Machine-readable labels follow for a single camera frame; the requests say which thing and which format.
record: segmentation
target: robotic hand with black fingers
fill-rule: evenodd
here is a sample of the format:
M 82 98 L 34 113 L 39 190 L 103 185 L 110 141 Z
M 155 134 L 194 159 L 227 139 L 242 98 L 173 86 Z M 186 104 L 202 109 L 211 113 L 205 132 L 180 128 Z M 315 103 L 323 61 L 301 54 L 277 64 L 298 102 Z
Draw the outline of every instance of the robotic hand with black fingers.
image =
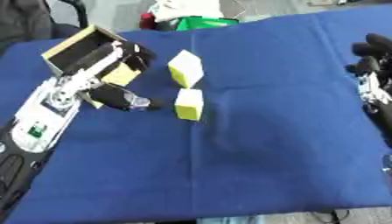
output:
M 353 44 L 360 61 L 346 70 L 358 79 L 364 111 L 392 146 L 392 40 L 370 33 L 366 41 Z
M 0 222 L 5 221 L 52 155 L 56 143 L 79 112 L 82 95 L 121 110 L 156 109 L 152 99 L 102 80 L 119 63 L 144 71 L 152 52 L 128 41 L 99 46 L 45 80 L 0 129 Z

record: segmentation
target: floor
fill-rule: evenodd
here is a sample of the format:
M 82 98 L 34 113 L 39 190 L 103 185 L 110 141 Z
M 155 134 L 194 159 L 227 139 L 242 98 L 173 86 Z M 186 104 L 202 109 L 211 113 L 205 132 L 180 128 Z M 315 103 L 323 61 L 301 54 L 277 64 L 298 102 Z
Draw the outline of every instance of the floor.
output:
M 147 11 L 155 0 L 83 0 L 87 6 L 90 23 L 115 32 L 137 29 L 140 13 Z M 309 6 L 308 1 L 317 0 L 220 0 L 221 10 L 228 18 L 257 20 L 268 16 L 340 10 L 347 7 L 386 4 L 390 0 L 362 0 L 346 6 Z M 73 9 L 58 0 L 47 0 L 52 14 L 59 23 L 77 25 Z M 310 213 L 274 214 L 265 216 L 265 224 L 317 224 L 320 223 Z M 371 208 L 351 210 L 342 224 L 392 224 L 391 208 Z

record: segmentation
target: yellow cube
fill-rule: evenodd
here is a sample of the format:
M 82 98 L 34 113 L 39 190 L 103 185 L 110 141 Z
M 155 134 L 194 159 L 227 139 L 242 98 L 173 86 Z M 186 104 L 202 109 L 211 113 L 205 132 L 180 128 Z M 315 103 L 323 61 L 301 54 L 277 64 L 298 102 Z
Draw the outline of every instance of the yellow cube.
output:
M 203 111 L 203 93 L 199 89 L 181 88 L 175 108 L 179 119 L 198 121 Z
M 192 88 L 203 77 L 201 59 L 187 50 L 169 62 L 169 70 L 171 77 L 184 88 Z

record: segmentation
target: cardboard box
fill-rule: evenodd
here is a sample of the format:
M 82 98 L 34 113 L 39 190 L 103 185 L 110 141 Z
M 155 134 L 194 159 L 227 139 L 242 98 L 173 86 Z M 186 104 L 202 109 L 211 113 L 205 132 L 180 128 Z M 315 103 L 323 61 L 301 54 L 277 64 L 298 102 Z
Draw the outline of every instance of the cardboard box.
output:
M 63 71 L 75 62 L 82 59 L 99 46 L 111 43 L 114 40 L 126 41 L 126 39 L 110 31 L 104 30 L 96 25 L 90 25 L 88 28 L 76 33 L 71 38 L 64 40 L 52 49 L 42 53 L 41 56 L 54 74 L 61 76 L 63 75 Z M 135 53 L 135 57 L 129 57 L 126 61 L 121 62 L 116 67 L 108 70 L 108 72 L 101 77 L 102 81 L 124 87 L 149 66 L 150 61 L 154 58 L 154 54 L 136 43 L 132 44 L 136 45 L 136 47 L 140 49 L 140 52 Z M 93 101 L 88 93 L 80 93 L 80 95 L 97 109 L 102 105 L 97 101 Z

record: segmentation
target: cable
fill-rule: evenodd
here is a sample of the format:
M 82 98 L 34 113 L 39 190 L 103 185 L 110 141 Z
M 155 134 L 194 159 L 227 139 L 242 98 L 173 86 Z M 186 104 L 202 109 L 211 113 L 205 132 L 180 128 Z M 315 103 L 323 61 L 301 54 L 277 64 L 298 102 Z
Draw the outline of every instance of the cable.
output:
M 311 216 L 313 216 L 317 221 L 325 224 L 340 224 L 341 221 L 345 220 L 348 216 L 350 215 L 350 210 L 346 210 L 346 214 L 343 218 L 339 218 L 339 216 L 336 214 L 335 211 L 331 212 L 332 220 L 331 221 L 325 221 L 322 220 L 318 215 L 315 213 L 311 213 Z

